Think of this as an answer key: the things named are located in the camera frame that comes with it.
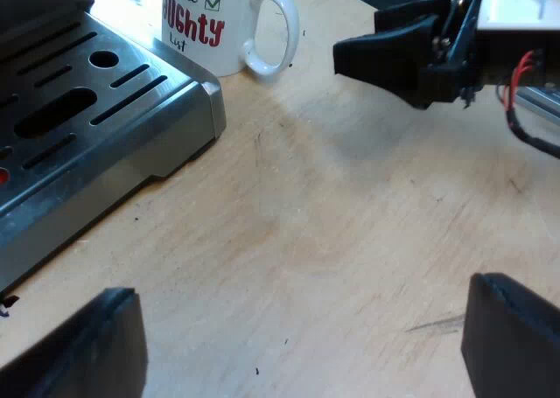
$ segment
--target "drip tray grate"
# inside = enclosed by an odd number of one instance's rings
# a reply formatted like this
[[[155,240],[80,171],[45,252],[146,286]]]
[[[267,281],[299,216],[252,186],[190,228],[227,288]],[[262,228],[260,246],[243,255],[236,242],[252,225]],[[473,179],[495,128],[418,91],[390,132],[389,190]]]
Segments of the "drip tray grate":
[[[154,44],[77,11],[0,46],[0,293],[223,131],[218,81]]]

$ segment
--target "white mug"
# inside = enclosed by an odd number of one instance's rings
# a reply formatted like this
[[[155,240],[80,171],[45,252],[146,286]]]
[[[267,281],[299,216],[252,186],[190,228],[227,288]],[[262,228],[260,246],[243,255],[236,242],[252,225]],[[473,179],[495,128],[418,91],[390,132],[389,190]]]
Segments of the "white mug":
[[[293,60],[299,41],[299,15],[293,0],[272,0],[288,27],[288,44],[279,64],[256,53],[256,22],[263,0],[163,0],[162,40],[217,76],[249,66],[271,76]]]

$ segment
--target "red lettering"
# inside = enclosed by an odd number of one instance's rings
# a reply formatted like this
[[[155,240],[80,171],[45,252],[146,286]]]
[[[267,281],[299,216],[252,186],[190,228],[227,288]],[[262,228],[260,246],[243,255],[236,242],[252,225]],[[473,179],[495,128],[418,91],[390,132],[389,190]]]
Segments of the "red lettering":
[[[197,31],[196,22],[191,20],[191,12],[188,9],[185,9],[185,35],[189,37],[189,33],[190,33],[191,39],[193,41],[196,41],[196,31]]]
[[[199,24],[200,24],[200,32],[199,32],[199,40],[202,44],[208,43],[208,37],[206,36],[207,33],[207,15],[200,15],[199,17]]]
[[[181,18],[185,16],[185,10],[183,10],[183,6],[177,3],[177,13],[175,15],[175,27],[179,33],[183,33],[185,29],[185,25],[181,22]]]
[[[167,4],[167,23],[171,28],[175,26],[175,0],[169,0]]]
[[[210,32],[214,34],[214,38],[210,39],[210,46],[218,46],[220,44],[221,32],[225,26],[226,22],[223,20],[219,20],[217,24],[214,19],[210,21]]]

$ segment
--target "red wire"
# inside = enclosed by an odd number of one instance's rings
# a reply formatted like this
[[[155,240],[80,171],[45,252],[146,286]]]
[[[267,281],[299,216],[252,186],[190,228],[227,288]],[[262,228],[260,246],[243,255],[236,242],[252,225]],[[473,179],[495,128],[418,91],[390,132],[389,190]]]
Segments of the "red wire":
[[[514,107],[515,92],[517,90],[517,87],[519,86],[519,81],[521,80],[523,73],[533,70],[533,66],[531,62],[532,55],[533,55],[532,51],[526,52],[525,55],[521,57],[519,64],[515,68],[511,77],[511,84],[509,86],[509,99],[507,99],[507,101],[506,101],[507,91],[504,88],[503,99],[504,99],[504,108],[506,109],[506,111]]]

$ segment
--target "white component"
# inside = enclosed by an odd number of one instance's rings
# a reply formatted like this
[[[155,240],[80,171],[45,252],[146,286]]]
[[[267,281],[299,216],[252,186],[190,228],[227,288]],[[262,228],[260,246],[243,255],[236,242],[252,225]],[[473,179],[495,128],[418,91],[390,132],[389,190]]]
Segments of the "white component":
[[[482,0],[481,31],[558,31],[560,0]]]

